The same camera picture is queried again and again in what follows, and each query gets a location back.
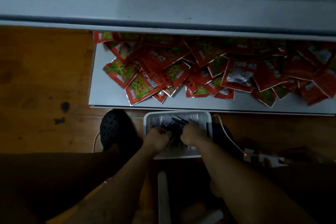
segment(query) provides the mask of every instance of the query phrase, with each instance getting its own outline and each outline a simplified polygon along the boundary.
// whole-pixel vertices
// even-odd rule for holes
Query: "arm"
[[[181,140],[197,147],[238,223],[316,223],[280,188],[226,153],[193,122],[184,127]]]
[[[66,223],[131,223],[149,163],[166,147],[170,136],[163,128],[151,129],[141,149]]]

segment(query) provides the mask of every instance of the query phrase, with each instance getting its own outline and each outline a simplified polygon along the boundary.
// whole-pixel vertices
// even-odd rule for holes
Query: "brown wooden surface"
[[[88,106],[92,51],[88,31],[0,27],[0,152],[92,151],[108,111]],[[61,111],[62,102],[70,103],[68,113]],[[275,152],[306,145],[336,159],[335,117],[220,115],[237,141],[248,139]],[[61,117],[65,123],[55,125]],[[142,119],[132,120],[141,131]],[[147,194],[145,186],[142,205],[150,212]]]

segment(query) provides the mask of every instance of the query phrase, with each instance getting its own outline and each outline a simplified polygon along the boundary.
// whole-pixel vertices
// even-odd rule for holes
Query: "white plastic basket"
[[[177,116],[185,120],[194,120],[199,124],[199,127],[207,131],[208,136],[212,139],[212,121],[209,112],[181,112],[181,111],[163,111],[149,112],[143,118],[143,134],[146,135],[153,128],[155,120],[162,116]],[[161,151],[155,159],[172,159],[172,158],[199,158],[201,155],[195,147],[167,147]]]

